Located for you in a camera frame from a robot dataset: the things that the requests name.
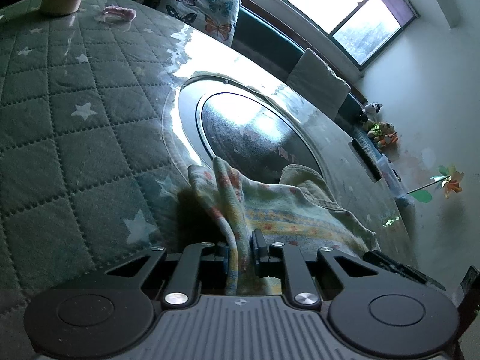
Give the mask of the colourful patterned children's garment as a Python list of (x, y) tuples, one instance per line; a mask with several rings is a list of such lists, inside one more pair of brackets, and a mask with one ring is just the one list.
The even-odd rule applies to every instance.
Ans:
[(226, 292), (230, 296), (278, 294), (280, 284), (254, 272), (251, 239), (263, 233), (268, 243), (283, 242), (315, 254), (331, 247), (361, 258), (379, 244), (351, 211), (338, 205), (322, 176), (299, 164), (286, 166), (277, 184), (247, 178), (223, 159), (212, 167), (191, 165), (188, 178), (202, 208), (229, 246)]

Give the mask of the clear plastic storage box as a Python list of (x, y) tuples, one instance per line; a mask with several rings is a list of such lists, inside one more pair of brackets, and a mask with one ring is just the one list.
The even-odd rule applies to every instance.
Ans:
[(384, 154), (377, 160), (377, 168), (387, 183), (387, 186), (391, 191), (396, 204), (399, 207), (407, 207), (412, 205), (413, 202), (408, 196), (407, 190), (402, 184), (400, 177), (396, 173), (396, 170), (392, 166), (389, 158), (387, 158)]

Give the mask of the colourful paper pinwheel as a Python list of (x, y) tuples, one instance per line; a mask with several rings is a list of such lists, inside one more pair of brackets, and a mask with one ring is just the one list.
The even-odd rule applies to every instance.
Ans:
[(455, 165), (443, 166), (438, 168), (439, 174), (433, 175), (430, 182), (406, 193), (408, 197), (420, 203), (430, 203), (433, 201), (431, 188), (442, 190), (443, 196), (448, 199), (452, 194), (459, 194), (463, 191), (461, 183), (465, 177), (464, 172), (459, 172)]

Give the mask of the orange plush toy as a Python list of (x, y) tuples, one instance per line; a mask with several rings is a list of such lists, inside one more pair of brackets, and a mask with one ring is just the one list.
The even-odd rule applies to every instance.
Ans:
[(382, 139), (377, 142), (377, 148), (383, 150), (386, 147), (394, 145), (399, 140), (397, 133), (386, 134)]

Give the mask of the green and brown plush toy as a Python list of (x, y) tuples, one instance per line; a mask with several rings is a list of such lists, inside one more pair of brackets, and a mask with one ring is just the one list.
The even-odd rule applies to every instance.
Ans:
[(364, 130), (367, 133), (367, 136), (371, 140), (383, 139), (385, 135), (393, 134), (395, 132), (395, 127), (393, 124), (387, 122), (374, 122), (369, 120), (364, 124)]

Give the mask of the quilted green star tablecloth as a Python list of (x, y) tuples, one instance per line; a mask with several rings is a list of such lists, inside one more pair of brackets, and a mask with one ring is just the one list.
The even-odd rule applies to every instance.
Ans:
[(352, 139), (250, 59), (165, 14), (136, 5), (130, 23), (85, 0), (49, 18), (41, 0), (1, 10), (1, 317), (40, 291), (156, 242), (179, 250), (179, 201), (201, 158), (186, 136), (180, 92), (200, 79), (237, 84), (278, 112), (312, 151), (341, 207), (414, 263), (385, 181)]

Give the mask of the black and white plush toy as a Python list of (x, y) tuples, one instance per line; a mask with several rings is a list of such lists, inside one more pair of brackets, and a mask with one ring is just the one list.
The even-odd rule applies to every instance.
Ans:
[(368, 119), (376, 120), (383, 105), (379, 102), (370, 102), (364, 105), (363, 113)]

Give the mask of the round black table inset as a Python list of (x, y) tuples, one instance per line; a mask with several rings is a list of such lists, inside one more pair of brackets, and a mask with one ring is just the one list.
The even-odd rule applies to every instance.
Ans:
[(180, 89), (178, 111), (185, 145), (199, 164), (211, 166), (220, 157), (266, 184), (279, 183), (290, 164), (324, 174), (320, 155), (295, 119), (237, 81), (219, 76), (190, 80)]

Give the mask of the plain grey cushion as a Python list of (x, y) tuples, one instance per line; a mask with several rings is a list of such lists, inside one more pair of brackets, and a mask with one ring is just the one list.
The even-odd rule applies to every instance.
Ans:
[(352, 88), (311, 49), (306, 49), (289, 74), (286, 84), (331, 120)]

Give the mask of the butterfly print pillow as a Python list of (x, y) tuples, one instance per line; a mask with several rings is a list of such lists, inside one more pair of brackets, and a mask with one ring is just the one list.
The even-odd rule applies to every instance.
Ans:
[(242, 0), (160, 0), (156, 10), (231, 47)]

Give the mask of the small pink toy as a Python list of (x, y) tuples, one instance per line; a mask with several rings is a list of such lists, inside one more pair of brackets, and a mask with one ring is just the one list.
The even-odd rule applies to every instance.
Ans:
[(100, 20), (103, 22), (126, 22), (131, 23), (135, 20), (137, 12), (132, 8), (120, 7), (120, 6), (107, 6), (100, 15)]

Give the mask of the window with green frame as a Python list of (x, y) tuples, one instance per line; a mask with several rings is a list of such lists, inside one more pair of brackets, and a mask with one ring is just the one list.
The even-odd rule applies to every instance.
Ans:
[(322, 33), (364, 70), (417, 17), (408, 0), (248, 0), (306, 35)]

